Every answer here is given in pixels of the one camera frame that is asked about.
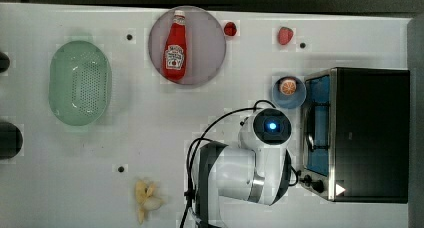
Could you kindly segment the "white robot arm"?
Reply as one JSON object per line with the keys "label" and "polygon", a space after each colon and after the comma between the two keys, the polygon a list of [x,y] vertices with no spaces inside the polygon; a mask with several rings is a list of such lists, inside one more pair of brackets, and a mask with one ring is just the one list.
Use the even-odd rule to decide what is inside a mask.
{"label": "white robot arm", "polygon": [[271,206],[284,196],[292,173],[291,133],[281,110],[259,109],[244,120],[237,141],[212,140],[197,149],[188,163],[197,228],[227,228],[221,197]]}

